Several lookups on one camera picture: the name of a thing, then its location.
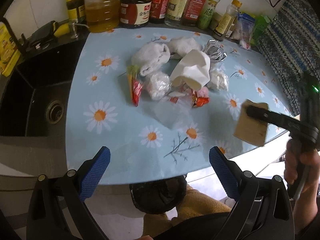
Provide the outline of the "person's right hand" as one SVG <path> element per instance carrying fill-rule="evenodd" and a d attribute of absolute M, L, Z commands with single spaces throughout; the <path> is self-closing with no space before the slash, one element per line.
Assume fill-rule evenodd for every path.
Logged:
<path fill-rule="evenodd" d="M 317 189 L 319 182 L 319 153 L 316 149 L 297 154 L 298 142 L 290 139 L 286 145 L 285 151 L 285 172 L 284 178 L 289 185 L 292 185 L 298 179 L 298 163 L 309 167 L 309 175 L 306 178 L 302 193 L 315 187 Z"/>

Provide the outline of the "person's right forearm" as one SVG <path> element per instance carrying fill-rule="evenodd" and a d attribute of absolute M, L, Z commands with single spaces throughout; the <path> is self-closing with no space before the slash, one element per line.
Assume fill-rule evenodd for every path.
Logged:
<path fill-rule="evenodd" d="M 318 207 L 316 203 L 317 189 L 319 182 L 319 170 L 310 170 L 308 180 L 300 194 L 299 199 L 295 202 L 293 210 L 295 232 L 300 233 L 316 217 Z"/>

